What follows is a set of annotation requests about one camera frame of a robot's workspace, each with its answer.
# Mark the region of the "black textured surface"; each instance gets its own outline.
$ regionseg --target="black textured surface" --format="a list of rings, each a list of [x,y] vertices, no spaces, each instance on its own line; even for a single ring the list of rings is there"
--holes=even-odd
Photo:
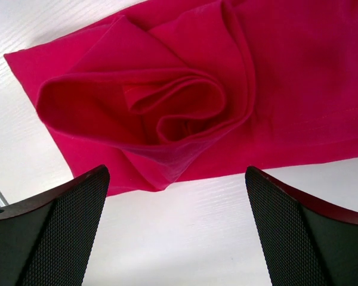
[[[17,285],[81,285],[109,185],[106,168],[53,202]]]
[[[330,285],[298,202],[248,168],[246,186],[273,285]]]

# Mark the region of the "red fabric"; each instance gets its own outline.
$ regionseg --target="red fabric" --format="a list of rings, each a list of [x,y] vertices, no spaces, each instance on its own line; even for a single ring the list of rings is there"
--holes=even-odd
[[[5,58],[109,195],[358,157],[358,1],[149,0]]]

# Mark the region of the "pink cloth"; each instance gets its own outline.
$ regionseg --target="pink cloth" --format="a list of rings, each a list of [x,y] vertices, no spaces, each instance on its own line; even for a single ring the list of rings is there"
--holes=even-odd
[[[109,195],[358,157],[358,1],[149,0],[5,58]]]

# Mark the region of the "white tabletop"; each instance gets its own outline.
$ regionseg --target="white tabletop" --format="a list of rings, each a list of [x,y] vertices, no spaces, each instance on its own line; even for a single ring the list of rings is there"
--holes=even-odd
[[[133,3],[0,1],[0,190],[9,203],[72,175],[3,53],[48,42]],[[358,211],[358,159],[269,173]],[[243,174],[109,197],[84,285],[270,285]]]

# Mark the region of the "folded cloth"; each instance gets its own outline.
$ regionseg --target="folded cloth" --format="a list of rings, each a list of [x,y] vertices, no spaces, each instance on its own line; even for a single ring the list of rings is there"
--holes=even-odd
[[[149,0],[5,58],[109,195],[358,157],[358,1]]]

